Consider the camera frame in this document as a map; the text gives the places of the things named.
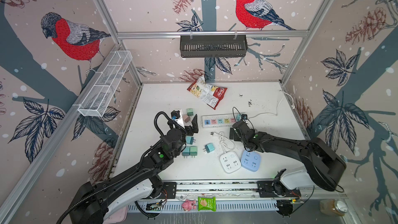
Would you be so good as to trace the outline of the white multicolour power strip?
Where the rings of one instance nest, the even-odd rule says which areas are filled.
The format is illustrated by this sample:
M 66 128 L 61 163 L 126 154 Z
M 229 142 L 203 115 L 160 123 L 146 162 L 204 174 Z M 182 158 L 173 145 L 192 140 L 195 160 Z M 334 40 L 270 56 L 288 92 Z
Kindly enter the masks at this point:
M 203 128 L 231 127 L 237 122 L 236 115 L 238 114 L 205 115 L 202 116 L 201 124 Z

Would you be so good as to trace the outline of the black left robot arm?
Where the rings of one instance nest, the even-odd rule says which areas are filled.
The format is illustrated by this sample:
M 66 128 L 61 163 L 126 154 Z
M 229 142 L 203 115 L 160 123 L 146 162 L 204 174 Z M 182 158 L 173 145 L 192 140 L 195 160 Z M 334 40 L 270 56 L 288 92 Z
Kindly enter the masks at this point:
M 74 224 L 102 224 L 120 209 L 148 197 L 162 193 L 163 181 L 159 173 L 166 170 L 186 148 L 187 136 L 198 133 L 198 118 L 190 126 L 181 126 L 165 112 L 158 112 L 154 126 L 159 141 L 147 149 L 139 162 L 111 179 L 92 185 L 83 184 L 58 223 L 69 216 Z

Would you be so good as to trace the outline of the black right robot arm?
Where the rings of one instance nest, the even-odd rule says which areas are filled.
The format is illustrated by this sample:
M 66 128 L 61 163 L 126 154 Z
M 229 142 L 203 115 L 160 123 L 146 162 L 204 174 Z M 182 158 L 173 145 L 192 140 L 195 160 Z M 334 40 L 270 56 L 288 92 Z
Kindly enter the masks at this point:
M 302 167 L 288 171 L 278 171 L 273 179 L 258 182 L 258 192 L 262 198 L 296 196 L 300 187 L 320 187 L 329 192 L 343 193 L 339 185 L 347 166 L 322 139 L 292 140 L 256 132 L 240 120 L 230 127 L 230 137 L 243 144 L 249 153 L 275 153 L 297 160 Z

